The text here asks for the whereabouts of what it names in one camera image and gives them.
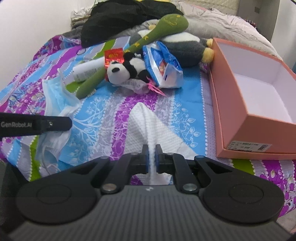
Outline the white textured cloth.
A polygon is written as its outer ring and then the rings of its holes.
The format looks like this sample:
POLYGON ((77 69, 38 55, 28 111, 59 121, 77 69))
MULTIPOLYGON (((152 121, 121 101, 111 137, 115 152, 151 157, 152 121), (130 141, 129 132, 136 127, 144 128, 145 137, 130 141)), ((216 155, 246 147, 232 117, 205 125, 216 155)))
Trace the white textured cloth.
POLYGON ((144 185, 168 185, 172 183, 172 175, 168 172, 156 172, 156 145, 159 144, 164 153, 177 153, 186 159, 193 159, 197 154, 185 142, 173 133, 143 103, 137 103, 129 114, 125 150, 127 153, 140 153, 143 145, 148 145, 149 160, 147 174, 138 174, 144 185))

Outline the blue surgical face mask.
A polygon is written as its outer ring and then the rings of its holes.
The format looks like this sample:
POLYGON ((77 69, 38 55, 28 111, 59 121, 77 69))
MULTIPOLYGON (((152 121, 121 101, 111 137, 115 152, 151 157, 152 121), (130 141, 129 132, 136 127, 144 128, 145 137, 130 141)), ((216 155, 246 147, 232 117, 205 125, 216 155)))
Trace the blue surgical face mask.
POLYGON ((46 97, 45 132, 39 136, 35 159, 40 162, 41 175, 47 176, 60 171, 59 157, 70 138, 74 112, 80 101, 70 93, 63 82, 63 74, 43 80, 46 97))

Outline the blue plastic snack bag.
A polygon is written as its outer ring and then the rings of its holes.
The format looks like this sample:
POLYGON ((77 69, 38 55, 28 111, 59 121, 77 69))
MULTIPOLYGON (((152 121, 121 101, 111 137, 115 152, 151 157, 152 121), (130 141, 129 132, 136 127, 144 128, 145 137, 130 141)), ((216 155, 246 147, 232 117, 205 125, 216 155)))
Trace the blue plastic snack bag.
POLYGON ((183 70, 177 58, 160 41, 142 48, 145 66, 158 88, 181 88, 183 70))

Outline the panda plush toy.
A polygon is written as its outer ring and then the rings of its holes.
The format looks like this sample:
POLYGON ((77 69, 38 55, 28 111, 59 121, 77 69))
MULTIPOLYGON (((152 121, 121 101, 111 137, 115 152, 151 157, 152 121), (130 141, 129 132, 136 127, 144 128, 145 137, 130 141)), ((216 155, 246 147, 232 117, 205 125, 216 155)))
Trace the panda plush toy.
POLYGON ((132 52, 123 54, 123 63, 119 62, 119 60, 112 60, 107 67, 107 79, 115 85, 121 85, 130 79, 139 79, 149 83, 151 78, 145 62, 132 52))

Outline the white cylindrical bottle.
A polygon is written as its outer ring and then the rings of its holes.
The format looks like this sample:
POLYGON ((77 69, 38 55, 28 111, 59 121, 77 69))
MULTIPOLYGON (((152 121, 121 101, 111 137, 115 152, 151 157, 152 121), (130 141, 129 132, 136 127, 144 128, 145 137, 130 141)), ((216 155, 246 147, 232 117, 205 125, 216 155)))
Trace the white cylindrical bottle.
POLYGON ((104 57, 90 60, 73 67, 73 76, 76 82, 84 82, 105 65, 104 57))

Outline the red foil packet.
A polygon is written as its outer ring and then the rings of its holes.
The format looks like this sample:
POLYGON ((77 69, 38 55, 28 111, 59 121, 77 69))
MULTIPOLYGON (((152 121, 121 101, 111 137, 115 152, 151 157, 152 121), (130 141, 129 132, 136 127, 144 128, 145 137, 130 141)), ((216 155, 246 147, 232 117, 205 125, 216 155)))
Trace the red foil packet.
POLYGON ((123 63, 124 57, 123 57, 123 49, 117 48, 117 49, 110 49, 106 50, 104 52, 104 66, 105 69, 109 67, 111 62, 116 61, 117 63, 123 63))

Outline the grey penguin plush toy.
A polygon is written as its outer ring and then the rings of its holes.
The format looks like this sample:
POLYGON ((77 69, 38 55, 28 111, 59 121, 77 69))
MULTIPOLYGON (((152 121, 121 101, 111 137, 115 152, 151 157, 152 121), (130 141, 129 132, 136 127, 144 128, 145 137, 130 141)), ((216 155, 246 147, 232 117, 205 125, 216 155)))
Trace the grey penguin plush toy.
POLYGON ((188 21, 177 15, 167 15, 153 29, 140 30, 130 37, 129 44, 135 45, 146 37, 160 41, 173 54, 180 65, 192 67, 199 63, 209 64, 214 59, 213 40, 197 37, 186 32, 188 21))

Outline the orange cardboard box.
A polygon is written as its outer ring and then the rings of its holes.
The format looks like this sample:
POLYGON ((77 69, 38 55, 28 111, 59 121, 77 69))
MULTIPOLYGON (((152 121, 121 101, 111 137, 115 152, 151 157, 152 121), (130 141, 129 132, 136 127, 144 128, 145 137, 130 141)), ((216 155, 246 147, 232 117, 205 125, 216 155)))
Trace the orange cardboard box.
POLYGON ((216 38, 212 47, 216 155, 295 159, 295 73, 278 58, 244 45, 216 38))

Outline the cardboard box by bed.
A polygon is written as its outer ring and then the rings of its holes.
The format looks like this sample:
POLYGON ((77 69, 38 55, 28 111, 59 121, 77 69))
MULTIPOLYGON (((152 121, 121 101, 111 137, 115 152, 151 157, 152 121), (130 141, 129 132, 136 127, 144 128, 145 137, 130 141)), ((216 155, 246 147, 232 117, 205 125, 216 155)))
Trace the cardboard box by bed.
POLYGON ((87 20, 90 17, 92 8, 83 7, 79 10, 73 10, 70 15, 71 26, 73 27, 77 22, 87 20))

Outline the long green plush toy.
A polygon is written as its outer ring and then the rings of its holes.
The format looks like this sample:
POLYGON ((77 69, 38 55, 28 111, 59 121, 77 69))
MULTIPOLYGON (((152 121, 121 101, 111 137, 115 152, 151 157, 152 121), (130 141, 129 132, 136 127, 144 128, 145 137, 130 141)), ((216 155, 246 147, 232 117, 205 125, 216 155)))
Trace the long green plush toy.
MULTIPOLYGON (((143 46, 153 43, 163 37, 177 34, 186 30, 189 26, 187 19, 178 14, 168 14, 163 16, 157 25, 148 34, 143 36, 140 40, 129 46, 124 52, 136 53, 143 46)), ((76 97, 83 99, 88 96, 95 88, 104 80, 106 69, 104 66, 99 69, 89 78, 87 78, 78 88, 76 97)))

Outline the black clothing pile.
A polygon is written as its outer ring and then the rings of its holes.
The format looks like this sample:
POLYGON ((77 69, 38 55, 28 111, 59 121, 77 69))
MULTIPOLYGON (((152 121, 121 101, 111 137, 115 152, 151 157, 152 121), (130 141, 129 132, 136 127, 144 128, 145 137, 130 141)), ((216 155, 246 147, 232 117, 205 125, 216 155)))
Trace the black clothing pile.
POLYGON ((167 14, 184 15, 177 7, 163 1, 104 1, 91 11, 81 30, 81 46, 87 48, 145 21, 167 14))

